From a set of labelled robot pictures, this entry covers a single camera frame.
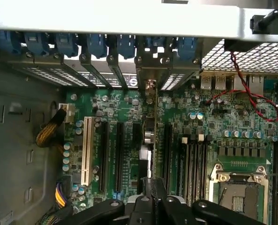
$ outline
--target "screw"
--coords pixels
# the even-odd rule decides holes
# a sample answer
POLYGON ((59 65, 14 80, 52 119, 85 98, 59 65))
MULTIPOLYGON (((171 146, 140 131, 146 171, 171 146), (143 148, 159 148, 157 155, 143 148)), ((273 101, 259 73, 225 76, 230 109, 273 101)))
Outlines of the screw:
POLYGON ((147 202, 149 200, 148 197, 144 196, 143 198, 141 198, 141 201, 147 202))
POLYGON ((138 222, 139 224, 142 224, 142 223, 144 222, 144 220, 143 220, 142 218, 138 218, 138 219, 137 219, 137 222, 138 222))
POLYGON ((115 206, 117 206, 117 205, 119 205, 118 202, 112 202, 112 203, 111 203, 111 206, 113 206, 113 207, 115 207, 115 206))
POLYGON ((194 59, 192 62, 193 62, 194 64, 198 64, 198 63, 199 63, 199 59, 194 59))
POLYGON ((87 56, 85 54, 81 54, 81 60, 86 60, 87 56))
POLYGON ((204 203, 204 202, 200 202, 200 203, 199 203, 199 206, 201 206, 202 208, 206 208, 206 207, 207 207, 207 204, 204 203))
POLYGON ((227 177, 224 176, 224 175, 222 175, 222 176, 220 177, 220 180, 225 181, 225 180, 227 180, 227 177))
POLYGON ((167 199, 166 199, 168 202, 173 202, 174 201, 174 199, 172 198, 172 197, 167 197, 167 199))
POLYGON ((32 53, 31 52, 26 52, 25 53, 26 57, 31 58, 32 57, 32 53))

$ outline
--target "gray metal panel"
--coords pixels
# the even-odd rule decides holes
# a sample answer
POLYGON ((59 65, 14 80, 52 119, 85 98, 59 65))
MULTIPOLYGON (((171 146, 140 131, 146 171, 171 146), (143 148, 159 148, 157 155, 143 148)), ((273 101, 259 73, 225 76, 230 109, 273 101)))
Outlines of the gray metal panel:
POLYGON ((53 12, 51 20, 42 16, 48 8, 59 8, 58 1, 42 0, 36 10, 26 0, 0 0, 0 30, 41 30, 52 32, 86 32, 106 34, 147 34, 161 36, 191 36, 240 39, 245 41, 278 42, 278 35, 253 35, 250 19, 253 15, 267 15, 271 9, 247 9, 235 6, 195 5, 195 4, 162 4, 160 1, 146 4, 126 4, 125 1, 74 1, 81 5, 77 9, 77 18, 71 18, 71 6, 61 4, 59 10, 53 12), (27 19, 25 14, 16 13, 21 10, 31 12, 27 19), (88 22, 90 18, 102 20, 88 22), (154 26, 148 16, 166 18, 165 25, 154 26))
POLYGON ((50 104, 58 103, 59 95, 56 86, 0 67, 0 110, 4 107, 0 122, 0 220, 13 212, 16 224, 32 225, 54 204, 59 155, 56 150, 35 146, 33 130, 43 122, 43 114, 44 121, 49 120, 50 104), (27 122, 29 109, 31 120, 27 122), (33 159, 27 163, 31 150, 33 159), (29 188, 31 199, 24 202, 29 188))

